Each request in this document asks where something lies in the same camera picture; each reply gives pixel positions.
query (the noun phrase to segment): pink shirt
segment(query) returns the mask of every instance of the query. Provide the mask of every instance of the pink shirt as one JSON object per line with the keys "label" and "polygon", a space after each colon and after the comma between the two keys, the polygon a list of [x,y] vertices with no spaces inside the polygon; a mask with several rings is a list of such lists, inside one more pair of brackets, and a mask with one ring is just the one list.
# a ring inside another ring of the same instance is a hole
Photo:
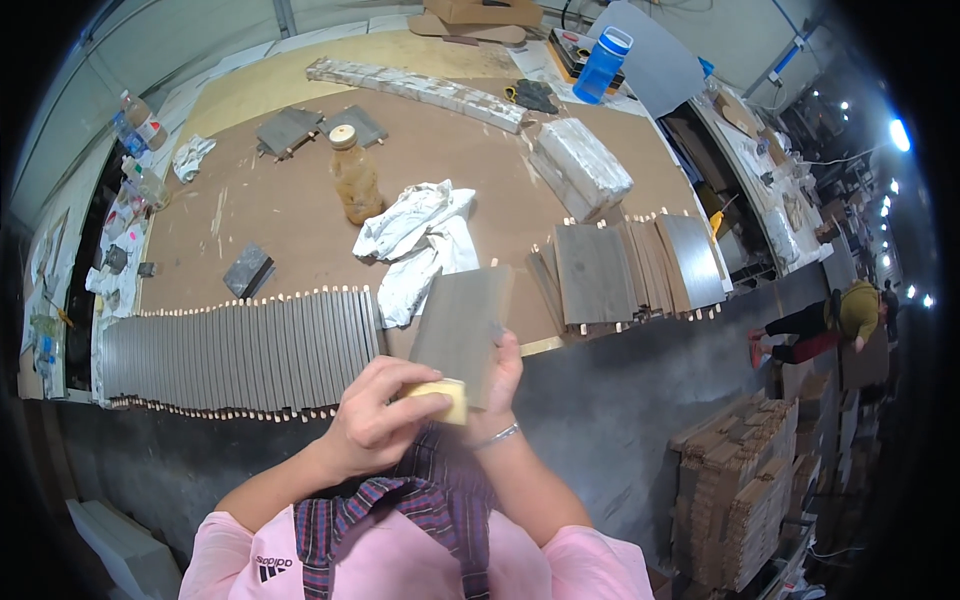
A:
{"label": "pink shirt", "polygon": [[[463,598],[460,565],[394,510],[362,520],[334,565],[334,598]],[[276,575],[260,581],[259,567]],[[293,507],[255,534],[229,513],[210,513],[194,540],[180,598],[302,598]],[[504,515],[490,515],[491,598],[653,600],[643,553],[589,527],[564,527],[542,549]]]}

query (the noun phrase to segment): concrete floor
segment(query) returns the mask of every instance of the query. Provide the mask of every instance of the concrete floor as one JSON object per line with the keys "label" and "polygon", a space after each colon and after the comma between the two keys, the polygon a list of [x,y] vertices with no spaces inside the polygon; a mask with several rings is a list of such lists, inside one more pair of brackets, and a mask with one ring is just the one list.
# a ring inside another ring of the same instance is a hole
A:
{"label": "concrete floor", "polygon": [[[819,264],[723,304],[716,319],[657,319],[524,359],[514,407],[534,449],[601,532],[669,557],[679,456],[669,437],[764,387],[747,329],[828,295]],[[60,426],[83,499],[105,497],[159,530],[186,567],[193,536],[227,492],[300,450],[324,421],[196,420],[64,403]]]}

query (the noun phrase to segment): silver bracelet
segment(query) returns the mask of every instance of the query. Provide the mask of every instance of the silver bracelet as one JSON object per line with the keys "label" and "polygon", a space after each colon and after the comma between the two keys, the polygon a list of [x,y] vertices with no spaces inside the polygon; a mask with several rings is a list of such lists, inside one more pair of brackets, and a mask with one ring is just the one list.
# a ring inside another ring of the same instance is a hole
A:
{"label": "silver bracelet", "polygon": [[507,427],[506,429],[504,429],[504,430],[501,431],[500,433],[496,434],[496,435],[493,436],[492,438],[489,438],[488,440],[484,440],[483,442],[478,442],[478,443],[476,443],[476,444],[469,444],[469,445],[467,446],[467,448],[473,450],[474,452],[477,451],[477,450],[482,450],[483,448],[485,448],[485,447],[487,447],[487,446],[494,445],[494,444],[496,444],[497,442],[501,442],[501,441],[503,441],[503,440],[506,440],[507,438],[509,438],[510,436],[514,435],[514,434],[515,434],[517,431],[519,431],[519,430],[520,430],[520,423],[514,421],[514,424],[513,424],[513,425]]}

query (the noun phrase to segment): plaid apron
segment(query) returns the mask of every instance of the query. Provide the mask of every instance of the plaid apron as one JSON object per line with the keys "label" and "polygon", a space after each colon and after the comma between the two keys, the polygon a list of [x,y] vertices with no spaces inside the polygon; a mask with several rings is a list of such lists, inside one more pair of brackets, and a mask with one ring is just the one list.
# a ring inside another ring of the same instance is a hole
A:
{"label": "plaid apron", "polygon": [[457,559],[467,600],[490,598],[487,522],[496,499],[472,455],[442,433],[436,423],[425,425],[395,468],[365,480],[350,497],[294,505],[306,598],[329,598],[344,535],[378,504],[405,515]]}

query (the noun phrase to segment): person's left hand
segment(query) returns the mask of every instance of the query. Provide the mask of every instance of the person's left hand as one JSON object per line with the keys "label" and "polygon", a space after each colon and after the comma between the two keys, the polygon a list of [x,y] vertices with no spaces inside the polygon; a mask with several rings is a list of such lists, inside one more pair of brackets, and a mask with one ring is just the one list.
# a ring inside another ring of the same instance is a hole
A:
{"label": "person's left hand", "polygon": [[438,381],[440,372],[393,356],[377,356],[347,388],[323,437],[320,455],[343,478],[392,467],[417,437],[427,416],[450,405],[450,396],[427,394],[387,404],[408,383]]}

